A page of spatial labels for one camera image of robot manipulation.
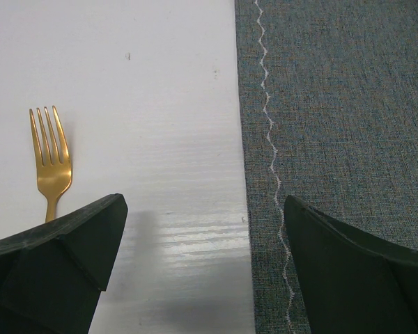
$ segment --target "utensil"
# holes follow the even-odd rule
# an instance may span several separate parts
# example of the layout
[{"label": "utensil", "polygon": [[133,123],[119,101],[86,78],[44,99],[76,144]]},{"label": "utensil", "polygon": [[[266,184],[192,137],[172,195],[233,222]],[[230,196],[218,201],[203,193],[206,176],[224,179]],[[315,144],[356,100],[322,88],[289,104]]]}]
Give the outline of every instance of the utensil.
[{"label": "utensil", "polygon": [[31,132],[33,134],[34,154],[36,156],[37,169],[37,188],[46,197],[47,216],[45,222],[52,221],[56,216],[56,206],[59,198],[70,188],[72,181],[72,167],[70,155],[68,153],[67,141],[63,133],[61,121],[57,114],[56,107],[53,106],[54,119],[56,121],[57,134],[59,135],[59,144],[61,146],[61,155],[57,147],[54,130],[49,119],[48,109],[45,107],[45,116],[48,123],[49,137],[51,138],[51,148],[48,145],[47,133],[37,108],[38,119],[40,123],[40,133],[42,134],[43,151],[40,148],[39,136],[37,133],[36,122],[34,120],[33,110],[29,109],[31,119]]}]

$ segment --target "stitching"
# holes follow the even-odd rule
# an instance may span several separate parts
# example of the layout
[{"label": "stitching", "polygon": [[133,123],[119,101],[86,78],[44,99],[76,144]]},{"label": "stitching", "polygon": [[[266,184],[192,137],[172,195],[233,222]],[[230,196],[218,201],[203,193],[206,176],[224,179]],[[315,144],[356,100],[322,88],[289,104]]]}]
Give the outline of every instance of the stitching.
[{"label": "stitching", "polygon": [[286,252],[285,265],[284,265],[284,271],[282,273],[282,276],[284,277],[286,286],[287,286],[287,288],[290,292],[290,300],[288,302],[288,307],[286,309],[285,319],[288,322],[288,329],[290,330],[290,332],[295,333],[294,330],[293,330],[293,324],[291,323],[291,318],[290,318],[290,309],[293,306],[293,299],[294,299],[295,293],[294,293],[293,288],[291,287],[291,285],[288,281],[288,272],[287,272],[288,263],[291,259],[291,250],[290,250],[288,244],[284,241],[284,238],[283,238],[283,229],[285,227],[284,211],[280,207],[279,199],[277,197],[279,192],[280,192],[280,188],[281,188],[281,180],[280,180],[280,177],[277,175],[276,170],[274,168],[274,164],[275,164],[275,161],[277,159],[277,153],[279,151],[278,151],[277,147],[274,145],[274,143],[271,141],[271,132],[272,132],[272,128],[274,127],[275,122],[270,117],[270,115],[268,113],[268,109],[267,109],[268,104],[270,103],[271,95],[269,94],[269,92],[267,91],[267,89],[265,87],[265,82],[270,75],[270,73],[268,72],[268,70],[266,69],[266,67],[264,65],[264,60],[265,60],[265,57],[268,54],[268,50],[266,49],[265,45],[263,44],[262,39],[263,39],[263,36],[265,35],[266,30],[263,27],[263,25],[261,24],[261,18],[263,16],[263,9],[258,4],[258,0],[255,0],[254,3],[255,3],[255,5],[257,6],[257,8],[260,12],[256,22],[260,26],[260,29],[262,30],[262,34],[261,34],[260,38],[258,39],[258,43],[260,44],[260,46],[263,49],[263,56],[262,56],[259,64],[262,67],[263,72],[265,73],[265,76],[263,77],[263,80],[260,84],[260,87],[263,89],[263,92],[265,93],[265,96],[266,96],[266,102],[263,105],[262,111],[266,115],[266,118],[268,119],[268,122],[270,123],[270,128],[269,128],[268,133],[266,135],[266,140],[270,143],[270,145],[272,147],[273,156],[272,156],[272,161],[271,161],[271,165],[270,165],[270,170],[271,170],[271,173],[275,176],[276,181],[277,181],[277,189],[276,189],[275,194],[274,194],[274,203],[275,203],[275,205],[276,205],[276,207],[279,210],[280,215],[281,215],[281,226],[279,228],[278,236],[279,236],[280,242],[284,245],[285,252]]}]

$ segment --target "gray cloth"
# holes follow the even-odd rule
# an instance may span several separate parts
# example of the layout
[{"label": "gray cloth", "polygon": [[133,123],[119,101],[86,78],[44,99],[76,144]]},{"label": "gray cloth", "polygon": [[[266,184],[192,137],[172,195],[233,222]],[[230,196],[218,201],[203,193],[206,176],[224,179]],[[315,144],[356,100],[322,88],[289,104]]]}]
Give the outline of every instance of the gray cloth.
[{"label": "gray cloth", "polygon": [[310,333],[288,194],[418,249],[418,0],[237,0],[235,11],[256,331]]}]

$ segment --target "fork head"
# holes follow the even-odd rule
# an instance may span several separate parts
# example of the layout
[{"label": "fork head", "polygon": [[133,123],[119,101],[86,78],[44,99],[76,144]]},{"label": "fork head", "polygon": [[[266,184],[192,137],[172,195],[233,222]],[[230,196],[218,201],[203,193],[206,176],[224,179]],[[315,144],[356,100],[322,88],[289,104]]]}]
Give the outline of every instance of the fork head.
[{"label": "fork head", "polygon": [[37,187],[47,198],[48,207],[51,204],[55,208],[59,198],[71,185],[72,167],[67,141],[65,139],[65,134],[63,133],[61,121],[59,120],[59,115],[57,114],[55,106],[53,106],[53,114],[56,122],[57,133],[59,135],[58,142],[60,150],[57,145],[58,142],[56,141],[56,135],[54,134],[47,107],[45,107],[45,117],[48,125],[49,137],[51,139],[51,147],[48,144],[47,132],[45,131],[40,109],[37,108],[37,115],[40,124],[40,133],[42,135],[42,146],[40,146],[33,111],[32,109],[29,109],[34,154],[36,156]]}]

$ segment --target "gray fabric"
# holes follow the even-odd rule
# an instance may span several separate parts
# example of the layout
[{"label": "gray fabric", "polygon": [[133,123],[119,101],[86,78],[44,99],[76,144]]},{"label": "gray fabric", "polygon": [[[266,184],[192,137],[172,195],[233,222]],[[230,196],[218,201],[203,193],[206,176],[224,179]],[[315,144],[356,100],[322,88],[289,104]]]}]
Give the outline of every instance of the gray fabric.
[{"label": "gray fabric", "polygon": [[256,330],[310,333],[278,235],[288,194],[418,249],[418,0],[237,0],[235,11]]}]

